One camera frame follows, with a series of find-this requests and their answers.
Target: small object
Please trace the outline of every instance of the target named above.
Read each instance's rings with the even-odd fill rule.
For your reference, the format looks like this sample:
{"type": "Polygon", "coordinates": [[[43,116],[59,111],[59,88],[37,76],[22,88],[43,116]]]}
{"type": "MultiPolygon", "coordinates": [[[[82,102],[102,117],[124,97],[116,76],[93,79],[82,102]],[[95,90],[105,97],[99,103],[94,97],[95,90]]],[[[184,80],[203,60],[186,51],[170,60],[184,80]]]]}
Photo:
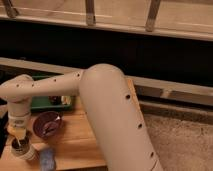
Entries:
{"type": "Polygon", "coordinates": [[[49,100],[52,105],[61,104],[61,96],[49,96],[49,100]]]}
{"type": "Polygon", "coordinates": [[[61,96],[61,103],[63,105],[70,105],[72,102],[72,98],[70,96],[61,96]]]}
{"type": "Polygon", "coordinates": [[[54,171],[56,168],[54,160],[54,151],[52,148],[46,148],[39,153],[40,155],[40,170],[54,171]]]}
{"type": "Polygon", "coordinates": [[[33,131],[40,138],[53,136],[60,128],[62,119],[58,112],[41,113],[33,124],[33,131]]]}

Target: purple bowl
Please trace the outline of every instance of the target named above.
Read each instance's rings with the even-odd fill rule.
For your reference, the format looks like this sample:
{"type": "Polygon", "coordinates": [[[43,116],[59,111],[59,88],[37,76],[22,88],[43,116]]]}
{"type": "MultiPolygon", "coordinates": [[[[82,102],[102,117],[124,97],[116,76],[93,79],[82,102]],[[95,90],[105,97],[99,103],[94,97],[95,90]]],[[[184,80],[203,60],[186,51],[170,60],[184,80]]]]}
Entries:
{"type": "Polygon", "coordinates": [[[58,112],[48,111],[39,114],[33,124],[34,133],[40,138],[55,135],[61,126],[61,116],[58,112]]]}

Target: wooden tabletop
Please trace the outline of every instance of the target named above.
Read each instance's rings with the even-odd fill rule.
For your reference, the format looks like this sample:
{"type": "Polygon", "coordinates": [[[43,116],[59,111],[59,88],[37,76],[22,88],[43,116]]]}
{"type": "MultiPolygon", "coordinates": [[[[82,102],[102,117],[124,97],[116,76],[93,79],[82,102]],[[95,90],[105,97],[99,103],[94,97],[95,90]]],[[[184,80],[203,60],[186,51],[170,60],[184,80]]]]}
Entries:
{"type": "MultiPolygon", "coordinates": [[[[139,108],[134,86],[130,79],[127,79],[132,96],[139,108]]],[[[32,131],[32,125],[36,115],[32,115],[29,130],[32,133],[30,141],[36,150],[45,147],[52,147],[55,151],[55,161],[57,170],[77,169],[106,166],[102,153],[98,148],[96,139],[87,117],[83,110],[80,98],[76,97],[74,110],[62,112],[63,125],[56,135],[44,141],[37,137],[32,131]]],[[[11,140],[9,136],[0,159],[0,168],[4,171],[11,170],[39,170],[39,161],[26,162],[11,154],[11,140]]]]}

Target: green tray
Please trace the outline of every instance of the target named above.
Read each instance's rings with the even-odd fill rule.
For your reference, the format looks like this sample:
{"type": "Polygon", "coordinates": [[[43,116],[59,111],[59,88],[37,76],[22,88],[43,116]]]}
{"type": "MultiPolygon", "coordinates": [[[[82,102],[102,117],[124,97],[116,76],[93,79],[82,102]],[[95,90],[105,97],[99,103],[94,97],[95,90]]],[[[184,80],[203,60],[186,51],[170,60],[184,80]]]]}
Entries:
{"type": "MultiPolygon", "coordinates": [[[[32,76],[32,77],[36,81],[36,80],[49,78],[51,76],[32,76]]],[[[49,97],[47,96],[33,97],[31,110],[33,112],[42,112],[42,111],[49,111],[49,110],[54,110],[54,111],[72,110],[73,102],[74,102],[74,97],[71,97],[71,103],[68,105],[63,105],[63,104],[53,105],[51,104],[49,97]]]]}

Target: screw hole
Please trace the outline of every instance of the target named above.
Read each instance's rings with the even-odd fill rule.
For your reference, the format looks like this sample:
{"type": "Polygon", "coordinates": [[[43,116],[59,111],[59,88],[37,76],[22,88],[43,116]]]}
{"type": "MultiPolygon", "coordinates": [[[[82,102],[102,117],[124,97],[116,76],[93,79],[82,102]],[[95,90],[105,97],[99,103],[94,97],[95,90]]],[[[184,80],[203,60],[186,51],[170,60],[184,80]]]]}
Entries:
{"type": "Polygon", "coordinates": [[[126,95],[126,99],[128,100],[128,99],[130,99],[130,95],[128,94],[128,95],[126,95]]]}
{"type": "Polygon", "coordinates": [[[138,125],[138,129],[141,129],[141,128],[142,128],[142,126],[143,126],[142,124],[139,124],[139,125],[138,125]]]}
{"type": "Polygon", "coordinates": [[[154,152],[152,152],[152,153],[150,154],[150,158],[152,158],[152,157],[154,157],[154,152]]]}

